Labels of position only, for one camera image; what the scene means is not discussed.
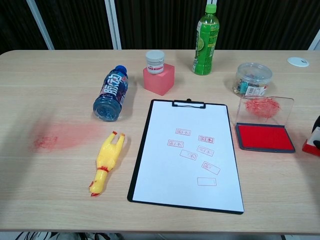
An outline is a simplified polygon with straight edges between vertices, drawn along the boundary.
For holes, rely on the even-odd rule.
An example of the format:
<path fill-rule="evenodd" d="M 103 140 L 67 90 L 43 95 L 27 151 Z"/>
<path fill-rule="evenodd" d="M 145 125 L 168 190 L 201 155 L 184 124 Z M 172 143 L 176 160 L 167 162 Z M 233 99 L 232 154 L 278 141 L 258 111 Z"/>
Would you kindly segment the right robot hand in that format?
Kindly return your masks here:
<path fill-rule="evenodd" d="M 313 125 L 309 142 L 312 143 L 318 150 L 320 149 L 320 116 L 318 116 Z"/>

